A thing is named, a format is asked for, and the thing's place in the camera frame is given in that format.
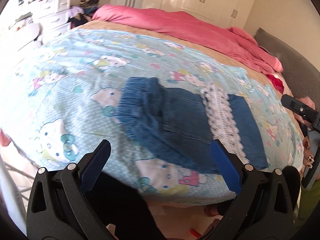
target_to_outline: cartoon print bed sheet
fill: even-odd
[[[110,141],[104,172],[145,196],[197,205],[233,198],[220,175],[158,160],[130,141],[114,117],[129,77],[157,77],[165,87],[199,93],[215,82],[246,99],[259,126],[269,168],[300,167],[301,138],[269,86],[179,44],[112,30],[71,30],[35,50],[0,89],[0,123],[28,158],[48,170],[62,169]]]

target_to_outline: bed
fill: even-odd
[[[192,82],[172,73],[191,76]],[[212,49],[111,22],[92,21],[73,29],[18,64],[0,84],[5,102],[0,124],[37,167],[62,169],[107,139],[112,152],[103,171],[150,200],[192,206],[232,199],[235,195],[222,176],[195,175],[179,167],[175,172],[195,175],[198,183],[161,186],[167,180],[166,165],[129,140],[114,116],[116,99],[129,77],[157,77],[164,87],[196,94],[206,82],[214,82],[244,97],[261,133],[265,170],[287,165],[301,169],[299,126],[264,74]],[[285,93],[291,94],[287,87]]]

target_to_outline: metal bolt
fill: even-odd
[[[40,168],[39,170],[38,170],[38,173],[39,174],[42,174],[42,173],[44,173],[45,172],[45,168]]]
[[[247,171],[253,171],[253,166],[251,164],[246,164],[244,167]]]
[[[69,165],[68,165],[68,170],[70,170],[70,171],[72,171],[72,170],[74,170],[75,168],[76,168],[76,164],[75,163],[70,163]]]
[[[281,175],[281,174],[282,174],[282,171],[281,171],[280,169],[276,169],[276,170],[275,170],[275,173],[278,174],[278,175]]]

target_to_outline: tiled floor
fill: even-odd
[[[0,153],[6,163],[32,177],[36,175],[37,168],[19,155],[12,143],[8,147],[0,147]],[[32,179],[26,178],[14,171],[9,171],[9,173],[19,189],[26,189],[32,186]],[[22,194],[24,196],[25,208],[27,208],[27,199],[29,198],[30,191],[23,192]],[[195,240],[196,238],[190,234],[189,230],[193,228],[202,234],[213,221],[213,218],[208,218],[204,215],[204,207],[202,206],[175,208],[150,203],[149,208],[158,227],[167,238]]]

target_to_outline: red cloth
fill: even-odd
[[[10,139],[5,136],[4,132],[0,128],[0,146],[7,147],[10,144]]]
[[[273,74],[282,72],[280,61],[252,43],[252,39],[241,36],[229,29],[196,19],[186,12],[165,12],[158,9],[135,9],[127,6],[104,5],[94,14],[93,20],[109,21],[164,33],[214,49],[227,55],[257,72]]]
[[[275,87],[275,89],[277,91],[279,91],[282,95],[283,95],[283,91],[284,91],[284,86],[283,83],[280,79],[276,78],[273,75],[266,75],[267,78],[271,81],[271,83],[273,84],[273,86]]]

